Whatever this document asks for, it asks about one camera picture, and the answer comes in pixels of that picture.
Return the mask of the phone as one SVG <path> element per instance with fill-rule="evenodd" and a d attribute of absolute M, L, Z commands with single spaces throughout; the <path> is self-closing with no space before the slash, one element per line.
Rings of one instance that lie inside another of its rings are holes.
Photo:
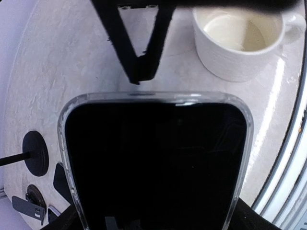
<path fill-rule="evenodd" d="M 74 97 L 58 139 L 81 229 L 227 229 L 253 131 L 248 106 L 227 93 Z"/>
<path fill-rule="evenodd" d="M 48 222 L 51 223 L 54 220 L 60 216 L 61 213 L 54 207 L 54 206 L 49 206 L 47 208 L 47 217 L 48 217 Z"/>
<path fill-rule="evenodd" d="M 53 179 L 53 186 L 56 191 L 71 205 L 73 199 L 66 180 L 66 175 L 62 163 L 57 163 L 55 168 L 55 174 Z"/>

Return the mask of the black round-base phone stand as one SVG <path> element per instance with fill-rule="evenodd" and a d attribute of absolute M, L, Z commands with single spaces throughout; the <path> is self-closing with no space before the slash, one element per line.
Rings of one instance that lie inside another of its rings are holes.
<path fill-rule="evenodd" d="M 0 166 L 24 161 L 30 173 L 40 177 L 49 167 L 48 150 L 43 136 L 36 130 L 29 131 L 23 138 L 23 152 L 0 159 Z"/>

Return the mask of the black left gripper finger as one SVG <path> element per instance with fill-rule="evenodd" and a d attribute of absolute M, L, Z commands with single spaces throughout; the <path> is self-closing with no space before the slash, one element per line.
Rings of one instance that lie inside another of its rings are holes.
<path fill-rule="evenodd" d="M 152 80 L 176 5 L 163 0 L 93 0 L 91 3 L 129 82 L 139 84 Z"/>

